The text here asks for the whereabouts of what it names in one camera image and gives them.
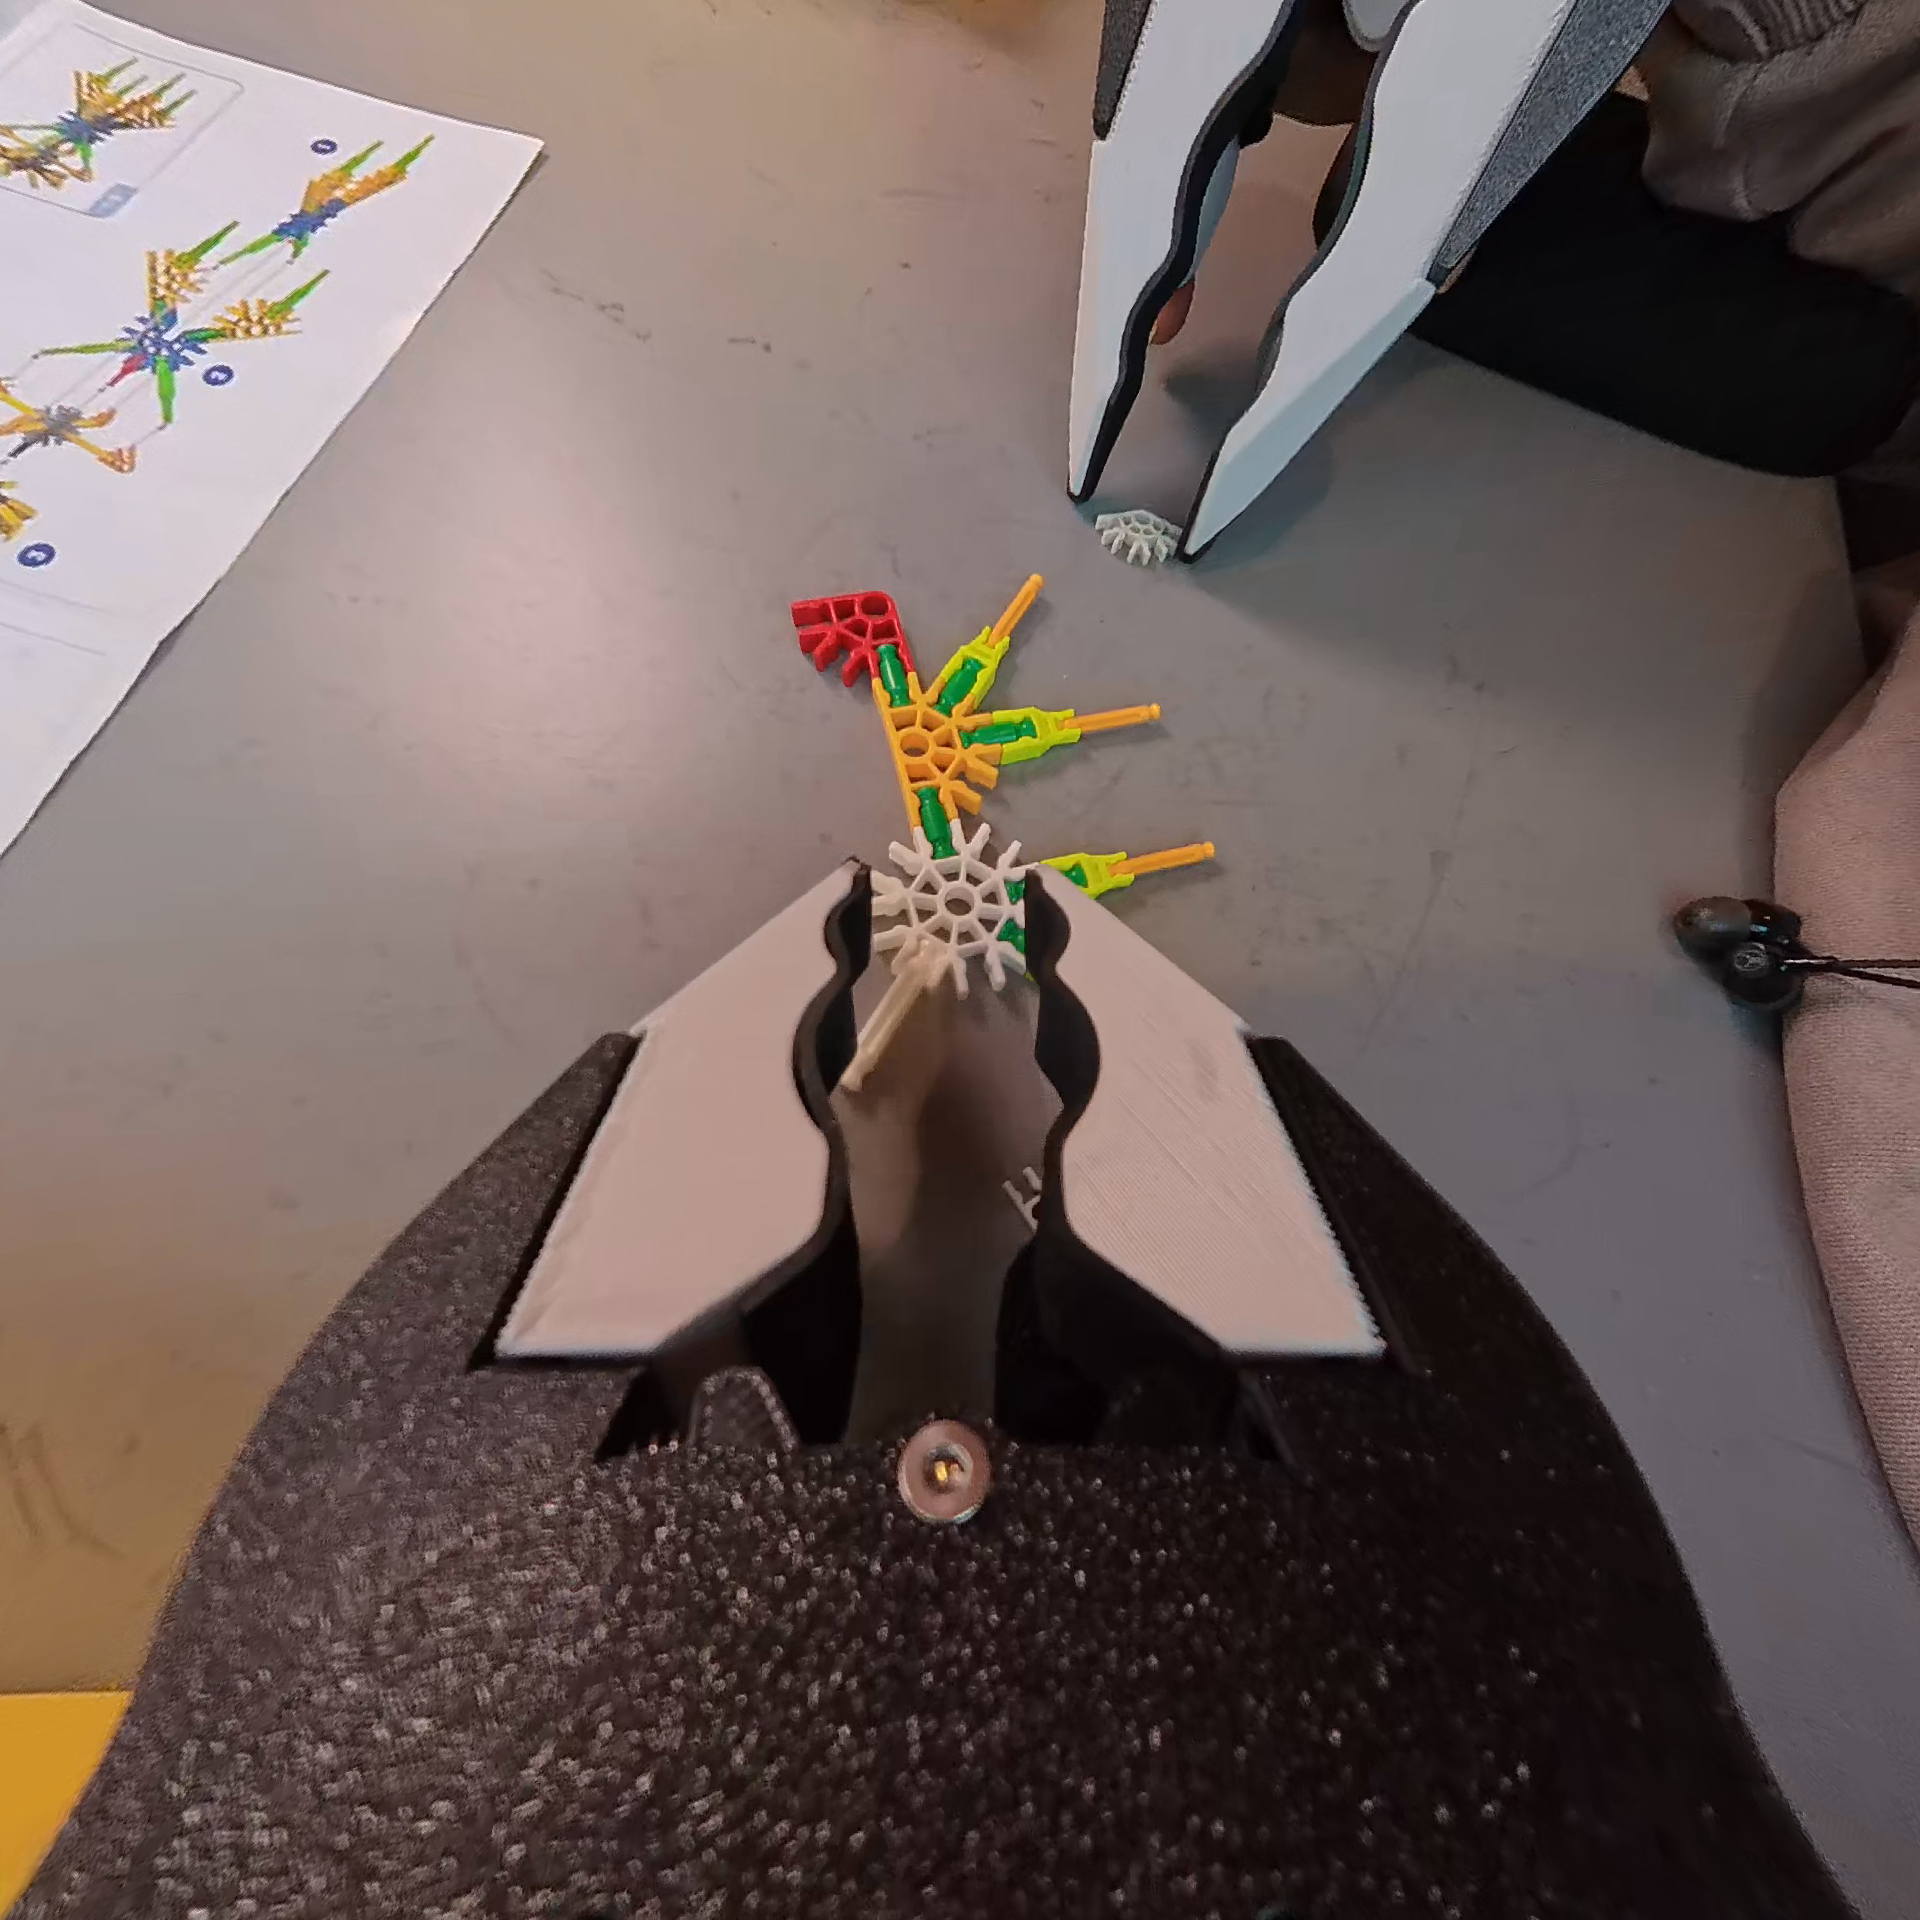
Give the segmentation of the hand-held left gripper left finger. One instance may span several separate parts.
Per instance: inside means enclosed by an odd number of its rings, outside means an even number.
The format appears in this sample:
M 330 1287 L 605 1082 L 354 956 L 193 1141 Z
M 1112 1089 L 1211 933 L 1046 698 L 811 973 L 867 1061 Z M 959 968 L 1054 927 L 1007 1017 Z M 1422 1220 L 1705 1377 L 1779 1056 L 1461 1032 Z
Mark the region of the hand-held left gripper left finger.
M 496 1361 L 641 1368 L 609 1436 L 689 1431 L 755 1368 L 809 1445 L 849 1431 L 863 1328 L 849 1143 L 873 876 L 849 857 L 641 1020 L 496 1316 Z

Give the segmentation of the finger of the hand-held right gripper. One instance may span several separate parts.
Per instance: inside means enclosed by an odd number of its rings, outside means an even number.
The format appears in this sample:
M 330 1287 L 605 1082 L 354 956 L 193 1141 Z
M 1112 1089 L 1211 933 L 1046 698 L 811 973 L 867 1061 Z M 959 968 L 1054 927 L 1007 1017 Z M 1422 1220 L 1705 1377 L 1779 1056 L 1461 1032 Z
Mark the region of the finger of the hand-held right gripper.
M 1069 410 L 1069 492 L 1087 501 L 1138 399 L 1149 336 L 1199 251 L 1224 154 L 1269 107 L 1295 2 L 1110 2 Z
M 1422 2 L 1371 77 L 1347 199 L 1191 506 L 1199 560 L 1434 299 L 1438 258 L 1570 7 Z

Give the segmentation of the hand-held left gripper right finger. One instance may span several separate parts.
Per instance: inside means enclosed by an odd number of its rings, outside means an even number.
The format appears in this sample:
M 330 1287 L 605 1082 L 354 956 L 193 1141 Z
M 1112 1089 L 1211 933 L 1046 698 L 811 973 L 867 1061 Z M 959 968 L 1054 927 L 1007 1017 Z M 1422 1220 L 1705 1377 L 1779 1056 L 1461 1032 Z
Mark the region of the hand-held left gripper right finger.
M 1001 1289 L 997 1425 L 1029 1445 L 1282 1449 L 1264 1371 L 1385 1340 L 1247 1023 L 1051 868 L 1024 883 L 1061 1100 Z

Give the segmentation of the colourful construction toy model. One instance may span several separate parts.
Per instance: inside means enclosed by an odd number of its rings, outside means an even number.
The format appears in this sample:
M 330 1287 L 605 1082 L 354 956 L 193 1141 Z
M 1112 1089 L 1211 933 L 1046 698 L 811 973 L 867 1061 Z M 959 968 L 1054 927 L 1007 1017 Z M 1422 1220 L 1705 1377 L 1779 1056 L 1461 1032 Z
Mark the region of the colourful construction toy model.
M 965 999 L 983 978 L 1001 992 L 1024 972 L 1024 896 L 1034 864 L 1016 840 L 997 842 L 983 816 L 983 799 L 1001 773 L 1091 736 L 1162 721 L 1158 704 L 993 708 L 1018 624 L 1042 586 L 1042 577 L 1029 577 L 994 624 L 931 677 L 920 672 L 888 592 L 842 592 L 791 608 L 801 649 L 818 669 L 840 666 L 849 687 L 867 679 L 909 828 L 872 883 L 872 948 L 886 961 L 889 983 L 842 1069 L 849 1090 L 865 1089 L 935 991 L 949 987 Z

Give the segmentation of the yellow plastic bin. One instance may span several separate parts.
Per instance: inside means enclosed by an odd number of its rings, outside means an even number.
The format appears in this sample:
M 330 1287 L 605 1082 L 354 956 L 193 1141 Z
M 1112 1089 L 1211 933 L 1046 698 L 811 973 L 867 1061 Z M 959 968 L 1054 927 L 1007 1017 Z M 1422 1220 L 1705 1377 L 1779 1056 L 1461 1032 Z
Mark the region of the yellow plastic bin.
M 130 1692 L 3 1695 L 3 1909 L 33 1882 L 129 1709 Z

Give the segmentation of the grey desk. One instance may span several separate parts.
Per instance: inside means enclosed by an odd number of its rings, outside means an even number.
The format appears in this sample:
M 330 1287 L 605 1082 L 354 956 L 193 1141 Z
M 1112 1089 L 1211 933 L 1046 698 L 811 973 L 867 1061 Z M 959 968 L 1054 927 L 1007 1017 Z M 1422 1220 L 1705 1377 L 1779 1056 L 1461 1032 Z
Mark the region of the grey desk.
M 129 4 L 538 136 L 411 343 L 5 856 L 5 1692 L 137 1668 L 378 1250 L 897 805 L 787 627 L 1163 727 L 1011 777 L 1528 1284 L 1866 1916 L 1917 1913 L 1917 1567 L 1779 1066 L 1673 948 L 1861 679 L 1831 493 L 1405 343 L 1201 568 L 1065 492 L 1101 4 Z

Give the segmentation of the person's right hand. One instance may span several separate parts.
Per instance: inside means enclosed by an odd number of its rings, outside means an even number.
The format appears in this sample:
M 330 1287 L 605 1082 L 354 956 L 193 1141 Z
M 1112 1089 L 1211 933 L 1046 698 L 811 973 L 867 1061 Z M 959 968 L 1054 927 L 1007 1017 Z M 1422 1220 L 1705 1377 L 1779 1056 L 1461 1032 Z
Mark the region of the person's right hand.
M 1202 197 L 1193 266 L 1181 289 L 1163 303 L 1151 332 L 1153 346 L 1171 343 L 1190 319 L 1195 271 L 1210 251 L 1210 240 L 1229 207 L 1241 148 L 1263 141 L 1277 116 L 1311 129 L 1347 129 L 1360 116 L 1376 56 L 1363 50 L 1357 42 L 1344 4 L 1301 2 L 1288 26 L 1295 37 L 1280 82 L 1269 100 L 1248 112 L 1241 130 L 1231 138 L 1217 162 Z

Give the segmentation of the white folded instruction sheet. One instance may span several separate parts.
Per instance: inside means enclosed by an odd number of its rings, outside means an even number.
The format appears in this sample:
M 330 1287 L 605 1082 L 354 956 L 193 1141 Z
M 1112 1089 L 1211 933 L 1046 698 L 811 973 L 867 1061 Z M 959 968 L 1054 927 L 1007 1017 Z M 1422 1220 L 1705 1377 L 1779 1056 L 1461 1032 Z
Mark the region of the white folded instruction sheet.
M 408 343 L 543 141 L 5 4 L 3 847 Z

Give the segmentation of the black wired earphones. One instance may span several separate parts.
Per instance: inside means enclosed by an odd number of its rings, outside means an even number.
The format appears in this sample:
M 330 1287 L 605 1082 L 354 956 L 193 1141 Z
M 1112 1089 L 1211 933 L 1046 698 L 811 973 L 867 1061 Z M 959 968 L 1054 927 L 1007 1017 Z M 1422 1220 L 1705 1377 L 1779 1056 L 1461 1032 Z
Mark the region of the black wired earphones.
M 1805 943 L 1799 915 L 1762 898 L 1699 896 L 1672 915 L 1672 936 L 1731 1002 L 1777 1017 L 1791 1013 L 1815 978 L 1918 992 L 1917 961 L 1817 951 Z

